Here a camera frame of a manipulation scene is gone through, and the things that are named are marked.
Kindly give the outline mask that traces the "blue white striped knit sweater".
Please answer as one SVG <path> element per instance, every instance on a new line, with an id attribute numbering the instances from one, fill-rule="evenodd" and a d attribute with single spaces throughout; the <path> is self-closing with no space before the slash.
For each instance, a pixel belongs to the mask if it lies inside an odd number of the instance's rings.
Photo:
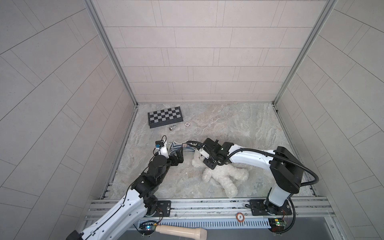
<path id="1" fill-rule="evenodd" d="M 175 155 L 176 152 L 180 148 L 183 148 L 183 153 L 185 153 L 185 152 L 194 153 L 195 152 L 195 149 L 186 143 L 177 143 L 177 142 L 167 143 L 167 150 L 168 150 L 169 156 Z"/>

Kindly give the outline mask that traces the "white plush teddy bear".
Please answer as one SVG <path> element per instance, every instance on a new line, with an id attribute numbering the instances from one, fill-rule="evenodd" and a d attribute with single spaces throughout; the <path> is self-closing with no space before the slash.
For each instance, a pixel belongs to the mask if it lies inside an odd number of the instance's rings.
<path id="1" fill-rule="evenodd" d="M 205 167 L 202 180 L 208 183 L 211 179 L 218 182 L 224 189 L 228 198 L 234 198 L 238 194 L 238 188 L 231 179 L 244 182 L 249 178 L 249 171 L 247 169 L 236 168 L 232 165 L 223 165 L 215 167 L 213 170 L 208 168 L 203 160 L 207 160 L 198 150 L 195 150 L 192 159 L 192 166 L 195 168 Z"/>

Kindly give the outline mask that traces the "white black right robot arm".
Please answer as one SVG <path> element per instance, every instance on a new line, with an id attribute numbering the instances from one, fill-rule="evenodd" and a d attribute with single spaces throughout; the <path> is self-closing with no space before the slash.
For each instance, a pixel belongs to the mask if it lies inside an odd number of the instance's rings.
<path id="1" fill-rule="evenodd" d="M 304 173 L 302 164 L 284 147 L 262 151 L 229 142 L 220 145 L 218 141 L 208 138 L 198 150 L 205 158 L 203 163 L 212 170 L 227 163 L 247 164 L 269 170 L 276 183 L 264 200 L 262 209 L 270 215 L 281 215 L 282 207 L 288 204 L 288 199 L 300 191 Z"/>

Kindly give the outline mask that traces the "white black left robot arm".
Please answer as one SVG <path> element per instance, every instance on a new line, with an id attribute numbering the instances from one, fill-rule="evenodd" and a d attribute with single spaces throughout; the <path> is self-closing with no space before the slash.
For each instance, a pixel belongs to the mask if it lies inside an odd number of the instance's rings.
<path id="1" fill-rule="evenodd" d="M 158 199 L 154 193 L 163 182 L 170 167 L 183 162 L 183 147 L 168 157 L 164 154 L 155 155 L 116 205 L 82 232 L 74 230 L 67 239 L 117 240 L 141 218 L 146 215 L 151 216 L 156 211 Z"/>

